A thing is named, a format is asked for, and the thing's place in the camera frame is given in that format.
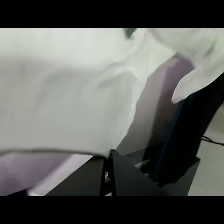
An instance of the black cable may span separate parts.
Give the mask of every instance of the black cable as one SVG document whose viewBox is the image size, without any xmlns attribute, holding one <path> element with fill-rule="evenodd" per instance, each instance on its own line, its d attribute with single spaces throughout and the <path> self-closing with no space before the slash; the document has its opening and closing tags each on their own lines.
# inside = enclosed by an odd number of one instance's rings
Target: black cable
<svg viewBox="0 0 224 224">
<path fill-rule="evenodd" d="M 210 139 L 207 136 L 202 136 L 201 140 L 206 141 L 206 142 L 209 142 L 209 143 L 212 143 L 212 144 L 224 146 L 224 143 L 213 141 L 212 139 Z"/>
</svg>

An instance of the gray wall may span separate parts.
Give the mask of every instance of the gray wall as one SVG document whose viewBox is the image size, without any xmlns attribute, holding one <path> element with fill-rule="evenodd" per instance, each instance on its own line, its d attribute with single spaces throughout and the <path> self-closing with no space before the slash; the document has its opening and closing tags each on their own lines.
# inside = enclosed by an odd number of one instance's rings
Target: gray wall
<svg viewBox="0 0 224 224">
<path fill-rule="evenodd" d="M 136 107 L 134 121 L 117 150 L 125 155 L 156 144 L 172 121 L 177 104 L 171 102 L 173 91 L 188 72 L 191 63 L 175 55 L 160 66 L 149 78 Z"/>
</svg>

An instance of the wire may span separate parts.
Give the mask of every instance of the wire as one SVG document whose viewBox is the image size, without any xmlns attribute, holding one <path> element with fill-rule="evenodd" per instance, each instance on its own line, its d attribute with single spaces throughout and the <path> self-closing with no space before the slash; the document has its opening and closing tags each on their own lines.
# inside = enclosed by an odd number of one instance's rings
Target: wire
<svg viewBox="0 0 224 224">
<path fill-rule="evenodd" d="M 207 136 L 202 136 L 201 140 L 206 141 L 206 142 L 209 142 L 209 143 L 212 143 L 212 144 L 224 146 L 224 143 L 213 141 L 212 139 L 210 139 Z"/>
</svg>

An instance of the dark fabric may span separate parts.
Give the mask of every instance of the dark fabric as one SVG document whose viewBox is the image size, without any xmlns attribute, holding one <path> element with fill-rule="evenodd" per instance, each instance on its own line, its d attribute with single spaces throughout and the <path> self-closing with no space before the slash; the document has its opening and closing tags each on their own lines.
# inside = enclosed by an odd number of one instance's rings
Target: dark fabric
<svg viewBox="0 0 224 224">
<path fill-rule="evenodd" d="M 180 103 L 153 175 L 161 185 L 176 182 L 185 174 L 195 160 L 201 137 L 223 101 L 224 74 Z"/>
</svg>

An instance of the white fabric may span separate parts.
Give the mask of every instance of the white fabric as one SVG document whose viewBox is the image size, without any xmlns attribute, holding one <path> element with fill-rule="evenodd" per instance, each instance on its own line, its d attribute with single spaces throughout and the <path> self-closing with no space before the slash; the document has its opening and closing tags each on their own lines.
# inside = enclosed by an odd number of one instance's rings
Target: white fabric
<svg viewBox="0 0 224 224">
<path fill-rule="evenodd" d="M 223 72 L 220 37 L 215 29 L 139 28 L 130 40 L 121 28 L 0 29 L 0 149 L 107 156 L 148 76 L 177 51 L 198 68 L 174 102 Z"/>
</svg>

